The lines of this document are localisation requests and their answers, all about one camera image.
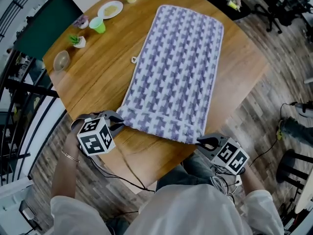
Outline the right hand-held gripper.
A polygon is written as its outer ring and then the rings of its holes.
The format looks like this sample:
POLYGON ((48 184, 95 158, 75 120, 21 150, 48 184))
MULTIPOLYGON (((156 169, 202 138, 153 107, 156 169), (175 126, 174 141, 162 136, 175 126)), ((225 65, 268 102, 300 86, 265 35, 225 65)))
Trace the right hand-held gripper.
POLYGON ((232 175, 238 175, 249 159, 249 155, 234 139, 211 133, 197 138, 197 149, 209 156, 212 164, 220 166, 232 175), (218 144, 216 148, 207 147, 205 144, 218 144))

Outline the purple white patterned towel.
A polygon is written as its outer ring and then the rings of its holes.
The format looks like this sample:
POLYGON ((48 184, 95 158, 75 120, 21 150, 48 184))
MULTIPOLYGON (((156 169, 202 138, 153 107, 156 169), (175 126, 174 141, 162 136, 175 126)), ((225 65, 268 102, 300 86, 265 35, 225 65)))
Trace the purple white patterned towel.
POLYGON ((206 129, 223 35, 224 26, 215 18, 161 5, 117 110, 124 124, 195 144, 206 129))

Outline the person's right forearm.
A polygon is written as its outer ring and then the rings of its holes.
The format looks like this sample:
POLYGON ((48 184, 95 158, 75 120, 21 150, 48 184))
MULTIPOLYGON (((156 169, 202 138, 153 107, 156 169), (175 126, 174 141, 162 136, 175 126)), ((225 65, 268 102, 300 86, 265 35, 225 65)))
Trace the person's right forearm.
POLYGON ((256 190, 264 190, 264 186, 254 174, 248 164, 245 164, 245 171, 240 175, 244 192, 246 195, 256 190))

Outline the person's grey jeans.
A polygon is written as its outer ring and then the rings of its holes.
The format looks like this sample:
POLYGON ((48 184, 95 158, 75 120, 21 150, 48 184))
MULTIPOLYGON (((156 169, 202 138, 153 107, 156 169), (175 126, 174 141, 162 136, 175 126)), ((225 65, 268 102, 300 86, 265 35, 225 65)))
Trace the person's grey jeans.
POLYGON ((195 153, 159 179, 156 186, 158 194, 181 195, 198 191, 223 192, 211 168, 195 153))

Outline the person's white shirt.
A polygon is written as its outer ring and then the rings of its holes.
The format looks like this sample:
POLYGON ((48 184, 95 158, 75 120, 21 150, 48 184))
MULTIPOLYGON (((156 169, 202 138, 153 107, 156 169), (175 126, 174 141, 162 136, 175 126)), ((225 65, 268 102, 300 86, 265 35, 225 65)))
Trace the person's white shirt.
MULTIPOLYGON (((99 212, 77 199, 51 199, 54 235, 111 235, 99 212)), ((168 185, 155 193, 125 235, 284 235, 271 194, 245 198, 245 214, 211 185, 168 185)))

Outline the black round stool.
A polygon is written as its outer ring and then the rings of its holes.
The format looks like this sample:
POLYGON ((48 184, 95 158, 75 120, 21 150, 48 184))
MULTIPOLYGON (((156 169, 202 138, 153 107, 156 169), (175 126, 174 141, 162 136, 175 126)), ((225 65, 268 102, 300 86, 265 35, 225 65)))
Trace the black round stool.
POLYGON ((278 164, 278 168, 276 171, 276 182, 279 184, 287 182, 297 187, 297 189, 303 190, 304 185, 302 183, 289 177, 291 174, 303 180, 307 180, 309 177, 307 173, 294 168, 296 159, 313 164, 312 157, 301 155, 299 153, 296 153, 293 149, 289 149, 285 152, 278 164))

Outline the green plant in white pot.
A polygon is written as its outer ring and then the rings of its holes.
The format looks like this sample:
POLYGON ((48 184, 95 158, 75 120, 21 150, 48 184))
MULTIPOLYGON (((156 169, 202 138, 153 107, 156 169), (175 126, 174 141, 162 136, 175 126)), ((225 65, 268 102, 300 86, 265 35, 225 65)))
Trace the green plant in white pot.
POLYGON ((68 39, 75 48, 84 48, 86 46, 86 39, 84 36, 69 35, 68 39))

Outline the green plastic cup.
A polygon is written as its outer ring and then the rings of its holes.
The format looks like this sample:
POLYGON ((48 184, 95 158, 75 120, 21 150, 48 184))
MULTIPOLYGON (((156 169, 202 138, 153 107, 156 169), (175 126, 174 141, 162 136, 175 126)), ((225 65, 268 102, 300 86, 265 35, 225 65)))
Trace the green plastic cup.
POLYGON ((89 27, 99 34, 102 34, 106 31, 106 27, 101 17, 93 18, 89 23, 89 27))

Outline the white grey hand-held device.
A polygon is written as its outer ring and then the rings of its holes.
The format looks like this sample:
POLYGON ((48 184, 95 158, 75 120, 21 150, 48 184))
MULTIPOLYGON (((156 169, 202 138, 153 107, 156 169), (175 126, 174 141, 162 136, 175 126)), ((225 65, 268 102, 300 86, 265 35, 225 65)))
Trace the white grey hand-held device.
POLYGON ((291 106, 296 108, 299 115, 305 118, 313 118, 313 101, 308 101, 307 103, 293 102, 291 106))

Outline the purple plant in white pot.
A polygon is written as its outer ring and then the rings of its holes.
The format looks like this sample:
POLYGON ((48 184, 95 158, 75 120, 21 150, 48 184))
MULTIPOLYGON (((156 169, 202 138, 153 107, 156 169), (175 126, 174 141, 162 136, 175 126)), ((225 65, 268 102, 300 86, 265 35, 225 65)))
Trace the purple plant in white pot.
POLYGON ((74 27, 77 27, 79 29, 85 29, 88 27, 89 25, 89 18, 86 15, 81 15, 80 17, 78 17, 74 23, 72 24, 74 27))

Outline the white round table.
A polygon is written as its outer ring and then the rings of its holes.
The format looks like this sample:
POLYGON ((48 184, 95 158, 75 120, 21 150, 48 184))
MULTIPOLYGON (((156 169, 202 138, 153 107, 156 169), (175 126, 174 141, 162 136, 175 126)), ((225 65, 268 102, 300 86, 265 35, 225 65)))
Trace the white round table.
POLYGON ((313 198, 313 177, 309 177, 295 206, 295 214, 299 214, 313 198))

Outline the yellow crumbly food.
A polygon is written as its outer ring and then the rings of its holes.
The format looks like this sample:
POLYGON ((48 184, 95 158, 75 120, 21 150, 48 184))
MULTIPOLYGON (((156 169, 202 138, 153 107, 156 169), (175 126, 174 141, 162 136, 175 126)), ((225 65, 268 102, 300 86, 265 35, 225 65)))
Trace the yellow crumbly food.
POLYGON ((108 17, 117 10, 117 6, 110 5, 104 9, 104 16, 108 17))

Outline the green partition panel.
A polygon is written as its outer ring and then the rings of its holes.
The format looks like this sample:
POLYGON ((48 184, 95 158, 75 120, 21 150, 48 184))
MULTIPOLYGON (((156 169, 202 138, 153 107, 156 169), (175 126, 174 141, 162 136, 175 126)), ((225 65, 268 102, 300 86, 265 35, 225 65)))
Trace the green partition panel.
POLYGON ((42 60, 58 37, 81 14, 73 0, 48 0, 22 30, 14 49, 42 60))

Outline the white plate with yellow food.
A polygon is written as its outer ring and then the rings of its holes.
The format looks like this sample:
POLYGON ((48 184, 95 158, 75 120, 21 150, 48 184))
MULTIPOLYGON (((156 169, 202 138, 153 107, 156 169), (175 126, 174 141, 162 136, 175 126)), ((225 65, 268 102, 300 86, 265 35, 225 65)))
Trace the white plate with yellow food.
POLYGON ((98 16, 98 17, 101 17, 101 18, 104 19, 104 20, 107 20, 107 19, 113 18, 113 17, 115 17, 116 15, 118 15, 118 14, 122 11, 122 9, 123 9, 123 3, 122 3, 122 2, 117 1, 117 0, 110 1, 110 2, 105 3, 104 5, 102 5, 102 6, 99 8, 99 10, 98 10, 98 12, 97 12, 97 16, 98 16), (110 16, 106 17, 106 16, 104 16, 104 9, 105 9, 106 7, 108 7, 108 6, 110 6, 110 5, 115 5, 115 6, 117 6, 117 10, 116 10, 113 14, 111 14, 110 16))

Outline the yellow wrapped flower bundle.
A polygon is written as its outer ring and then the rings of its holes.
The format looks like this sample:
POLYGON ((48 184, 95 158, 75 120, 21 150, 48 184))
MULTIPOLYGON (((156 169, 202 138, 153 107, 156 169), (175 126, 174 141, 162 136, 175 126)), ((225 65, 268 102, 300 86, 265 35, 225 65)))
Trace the yellow wrapped flower bundle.
POLYGON ((226 0, 227 5, 236 11, 240 11, 241 8, 241 0, 226 0))

